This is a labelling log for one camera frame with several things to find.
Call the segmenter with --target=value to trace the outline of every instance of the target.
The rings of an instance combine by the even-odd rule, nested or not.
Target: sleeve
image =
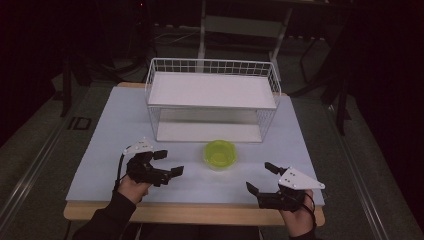
[[[91,220],[74,233],[72,239],[118,239],[135,209],[134,203],[114,192],[109,205],[97,210]]]
[[[312,229],[311,231],[309,231],[309,232],[307,232],[303,235],[300,235],[298,237],[289,237],[289,239],[290,240],[318,240],[315,237],[315,231],[314,230],[315,229]]]

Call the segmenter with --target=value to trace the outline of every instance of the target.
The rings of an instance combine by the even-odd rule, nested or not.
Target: white wire basket
[[[154,58],[146,103],[157,141],[262,142],[281,87],[270,62]]]

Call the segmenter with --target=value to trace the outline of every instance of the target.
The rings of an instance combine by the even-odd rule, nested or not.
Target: human hand
[[[122,178],[119,184],[118,192],[128,198],[134,204],[141,201],[143,196],[149,194],[150,183],[136,183],[128,175]]]
[[[305,193],[308,194],[311,198],[313,197],[312,190],[305,190]],[[314,211],[314,206],[312,199],[308,196],[305,196],[305,201],[303,202],[306,207],[308,207],[312,212]],[[298,209],[296,212],[290,211],[279,211],[281,216],[286,223],[287,230],[291,237],[298,237],[305,233],[310,232],[314,227],[314,220],[311,214],[303,207]]]

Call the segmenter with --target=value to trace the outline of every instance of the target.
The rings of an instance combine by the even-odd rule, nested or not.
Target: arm
[[[315,216],[313,216],[314,204],[312,201],[313,192],[306,190],[306,196],[303,204],[296,212],[279,211],[286,223],[291,240],[315,240]]]
[[[136,204],[147,195],[150,185],[136,183],[125,176],[118,191],[113,193],[109,205],[97,210],[92,219],[75,232],[73,239],[118,239],[134,213]]]

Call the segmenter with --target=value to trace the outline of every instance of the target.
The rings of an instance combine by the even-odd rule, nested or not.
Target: white tabletop
[[[264,162],[293,166],[315,178],[290,97],[282,96],[263,143],[236,143],[238,161],[230,169],[215,172],[202,160],[205,143],[155,142],[144,89],[115,87],[105,106],[91,142],[81,160],[66,197],[67,201],[109,201],[122,151],[150,139],[155,150],[168,150],[168,157],[152,161],[156,168],[184,166],[184,174],[169,185],[151,187],[144,202],[257,204],[246,181],[261,192],[276,192],[279,176],[264,168]],[[124,160],[123,169],[132,156]],[[321,191],[314,192],[317,206],[324,205]]]

